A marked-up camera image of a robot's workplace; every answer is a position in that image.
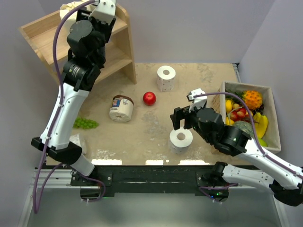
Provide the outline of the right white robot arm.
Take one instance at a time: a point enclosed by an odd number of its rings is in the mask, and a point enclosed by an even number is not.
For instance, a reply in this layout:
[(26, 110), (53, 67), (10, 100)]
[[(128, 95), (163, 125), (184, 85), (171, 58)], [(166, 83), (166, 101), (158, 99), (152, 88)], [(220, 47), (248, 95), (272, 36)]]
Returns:
[(219, 152), (244, 159), (258, 168), (255, 171), (216, 162), (212, 171), (206, 175), (206, 179), (213, 184), (244, 184), (266, 190), (286, 205), (295, 207), (302, 204), (303, 169), (258, 146), (258, 141), (241, 129), (226, 125), (213, 108), (195, 108), (190, 111), (188, 106), (178, 107), (170, 119), (175, 130), (180, 129), (180, 121), (184, 120), (184, 129), (193, 129)]

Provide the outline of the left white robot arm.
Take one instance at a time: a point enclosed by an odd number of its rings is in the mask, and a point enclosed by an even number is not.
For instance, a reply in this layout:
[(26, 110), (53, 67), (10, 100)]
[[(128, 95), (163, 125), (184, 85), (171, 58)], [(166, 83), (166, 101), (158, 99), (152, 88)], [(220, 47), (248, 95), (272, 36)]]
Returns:
[(104, 68), (105, 45), (116, 22), (115, 11), (80, 9), (77, 12), (76, 22), (67, 36), (68, 60), (59, 74), (55, 107), (44, 132), (31, 141), (36, 149), (80, 172), (86, 185), (94, 185), (98, 174), (82, 153), (82, 148), (70, 141), (70, 135), (83, 102)]

